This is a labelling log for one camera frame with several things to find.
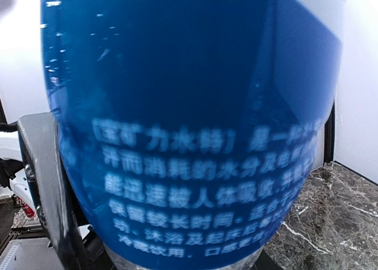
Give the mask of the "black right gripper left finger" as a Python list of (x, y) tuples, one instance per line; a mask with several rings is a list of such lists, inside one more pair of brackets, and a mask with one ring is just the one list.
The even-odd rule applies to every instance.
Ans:
[(79, 231), (89, 260), (89, 269), (112, 269), (112, 261), (94, 228), (91, 225), (83, 225), (79, 227)]

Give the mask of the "Pocari Sweat bottle white cap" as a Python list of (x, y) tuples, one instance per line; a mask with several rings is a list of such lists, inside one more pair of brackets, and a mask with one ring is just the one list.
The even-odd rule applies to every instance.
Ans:
[(41, 0), (63, 166), (116, 269), (242, 269), (298, 198), (346, 0)]

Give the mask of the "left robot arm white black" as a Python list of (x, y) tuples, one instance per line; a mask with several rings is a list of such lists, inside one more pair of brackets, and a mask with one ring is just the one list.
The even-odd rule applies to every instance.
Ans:
[(1, 187), (13, 193), (29, 217), (38, 217), (64, 269), (85, 269), (57, 136), (50, 113), (9, 123), (1, 112)]

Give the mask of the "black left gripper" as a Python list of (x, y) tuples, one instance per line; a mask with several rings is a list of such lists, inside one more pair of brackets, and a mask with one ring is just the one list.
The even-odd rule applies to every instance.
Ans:
[(50, 241), (64, 269), (77, 268), (77, 223), (58, 148), (57, 124), (50, 112), (18, 122), (21, 156), (33, 203), (42, 211)]

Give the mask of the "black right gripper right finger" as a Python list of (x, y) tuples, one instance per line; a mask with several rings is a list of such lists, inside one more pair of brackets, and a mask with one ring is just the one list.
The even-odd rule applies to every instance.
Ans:
[(279, 266), (265, 250), (261, 251), (259, 258), (256, 261), (257, 270), (284, 270)]

